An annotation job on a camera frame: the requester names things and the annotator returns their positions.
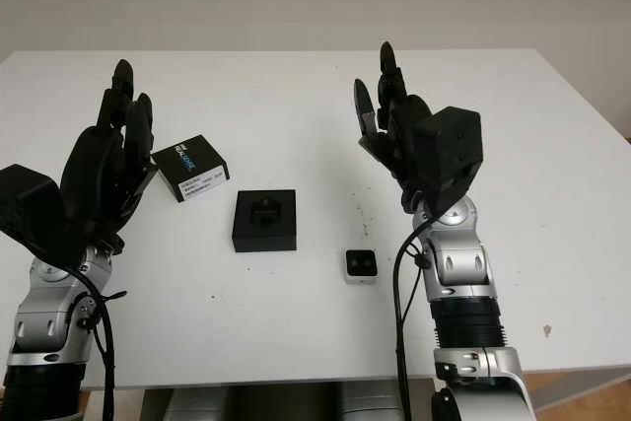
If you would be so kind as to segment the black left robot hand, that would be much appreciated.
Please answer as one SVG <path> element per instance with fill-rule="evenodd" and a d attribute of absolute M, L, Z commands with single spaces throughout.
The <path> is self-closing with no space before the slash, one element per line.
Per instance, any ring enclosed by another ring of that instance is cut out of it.
<path fill-rule="evenodd" d="M 121 59 L 104 91 L 97 122 L 78 137 L 64 167 L 60 192 L 74 229 L 93 245 L 120 254 L 119 231 L 130 220 L 157 172 L 152 103 L 134 95 L 133 69 Z"/>

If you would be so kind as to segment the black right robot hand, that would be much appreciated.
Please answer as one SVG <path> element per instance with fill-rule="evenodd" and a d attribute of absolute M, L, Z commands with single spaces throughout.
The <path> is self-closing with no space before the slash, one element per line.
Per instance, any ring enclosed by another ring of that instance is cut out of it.
<path fill-rule="evenodd" d="M 401 206 L 407 214 L 417 211 L 424 191 L 413 157 L 412 128 L 430 116 L 428 105 L 406 91 L 401 68 L 388 41 L 380 48 L 381 77 L 378 107 L 373 107 L 365 83 L 354 81 L 355 110 L 359 121 L 360 146 L 384 165 L 402 190 Z"/>

